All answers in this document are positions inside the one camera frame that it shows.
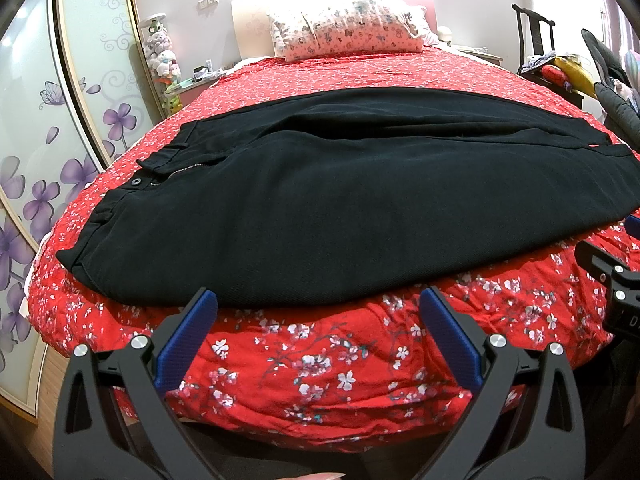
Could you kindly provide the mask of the black pants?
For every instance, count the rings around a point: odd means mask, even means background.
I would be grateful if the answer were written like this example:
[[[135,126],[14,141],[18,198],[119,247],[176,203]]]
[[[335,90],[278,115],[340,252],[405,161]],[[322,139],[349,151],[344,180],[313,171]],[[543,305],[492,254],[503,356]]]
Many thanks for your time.
[[[623,219],[630,148],[580,118],[420,88],[292,96],[187,122],[56,255],[120,304],[341,302]]]

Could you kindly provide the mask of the pile of clothes on chair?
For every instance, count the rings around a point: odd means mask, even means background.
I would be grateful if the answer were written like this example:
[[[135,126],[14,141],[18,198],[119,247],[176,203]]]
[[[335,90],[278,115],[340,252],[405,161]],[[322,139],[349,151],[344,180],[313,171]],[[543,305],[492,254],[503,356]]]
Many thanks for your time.
[[[563,76],[547,78],[567,92],[579,92],[600,103],[609,128],[634,151],[639,151],[639,84],[633,82],[614,52],[592,32],[583,28],[582,40],[597,70],[594,78],[568,55],[535,54],[518,70],[521,76],[541,76],[546,67],[554,67]]]

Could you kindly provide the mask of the red floral bedspread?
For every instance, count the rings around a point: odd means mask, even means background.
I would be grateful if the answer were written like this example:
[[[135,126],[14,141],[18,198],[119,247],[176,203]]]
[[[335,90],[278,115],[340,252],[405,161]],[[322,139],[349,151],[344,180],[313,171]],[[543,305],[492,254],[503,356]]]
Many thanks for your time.
[[[428,48],[419,54],[276,58],[225,76],[149,131],[104,174],[81,187],[32,264],[29,321],[63,354],[78,344],[118,349],[163,321],[161,308],[124,306],[86,289],[58,262],[104,194],[129,179],[140,159],[170,142],[181,125],[260,102],[358,87],[469,91],[580,117],[552,91],[476,58]],[[574,240],[446,278],[450,304],[520,347],[562,344],[570,365],[604,414],[613,338],[602,326],[605,291],[574,258]],[[469,402],[422,324],[419,289],[308,310],[221,310],[179,388],[180,416],[289,448],[361,451],[450,429]]]

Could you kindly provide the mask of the black wooden chair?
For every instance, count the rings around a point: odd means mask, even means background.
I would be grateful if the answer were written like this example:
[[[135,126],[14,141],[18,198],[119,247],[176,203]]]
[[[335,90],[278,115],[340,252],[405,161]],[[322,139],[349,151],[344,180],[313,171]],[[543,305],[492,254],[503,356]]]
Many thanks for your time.
[[[555,50],[555,38],[554,29],[555,21],[545,18],[541,14],[523,8],[516,3],[511,4],[512,10],[516,16],[516,27],[518,28],[518,45],[520,46],[520,64],[518,64],[518,72],[521,73],[526,65],[526,40],[524,32],[524,24],[527,24],[529,33],[529,42],[532,47],[533,56],[541,56],[546,53],[544,50],[544,40],[542,39],[541,26],[546,25],[549,32],[549,47],[552,51]]]

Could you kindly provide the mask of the floral sliding wardrobe doors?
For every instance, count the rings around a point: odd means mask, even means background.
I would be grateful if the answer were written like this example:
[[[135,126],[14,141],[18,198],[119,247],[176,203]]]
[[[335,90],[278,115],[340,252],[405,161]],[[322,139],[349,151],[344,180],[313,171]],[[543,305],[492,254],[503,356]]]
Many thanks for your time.
[[[1,33],[1,401],[35,419],[46,348],[21,306],[41,242],[160,120],[132,0],[22,0]]]

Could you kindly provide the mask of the pink floral pillow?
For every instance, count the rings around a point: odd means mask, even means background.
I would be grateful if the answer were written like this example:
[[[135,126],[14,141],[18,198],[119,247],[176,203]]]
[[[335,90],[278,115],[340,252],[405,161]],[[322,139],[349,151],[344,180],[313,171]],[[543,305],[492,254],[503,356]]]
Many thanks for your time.
[[[269,15],[274,55],[285,62],[363,53],[416,53],[439,44],[424,6],[343,1]]]

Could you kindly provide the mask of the bedside table with clutter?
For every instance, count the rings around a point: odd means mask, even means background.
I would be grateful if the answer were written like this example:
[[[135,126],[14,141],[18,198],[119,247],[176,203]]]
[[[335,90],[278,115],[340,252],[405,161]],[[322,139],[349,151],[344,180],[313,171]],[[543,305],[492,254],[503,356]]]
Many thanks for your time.
[[[165,108],[174,114],[192,103],[210,84],[215,82],[218,73],[214,71],[212,60],[196,66],[190,78],[170,84],[164,91]]]

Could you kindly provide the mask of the beige headboard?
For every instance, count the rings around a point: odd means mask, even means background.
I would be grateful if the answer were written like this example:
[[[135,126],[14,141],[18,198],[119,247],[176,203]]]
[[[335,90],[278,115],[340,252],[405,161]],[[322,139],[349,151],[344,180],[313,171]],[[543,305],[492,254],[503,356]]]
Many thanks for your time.
[[[274,49],[265,3],[259,0],[232,0],[231,12],[235,39],[242,60],[272,58]]]

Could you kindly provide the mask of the wall switch plate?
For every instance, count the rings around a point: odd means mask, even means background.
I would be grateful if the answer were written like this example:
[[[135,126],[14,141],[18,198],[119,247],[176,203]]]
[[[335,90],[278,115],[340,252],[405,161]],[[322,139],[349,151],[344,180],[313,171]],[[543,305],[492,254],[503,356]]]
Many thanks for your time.
[[[203,11],[210,6],[216,6],[219,0],[198,0],[198,10]]]

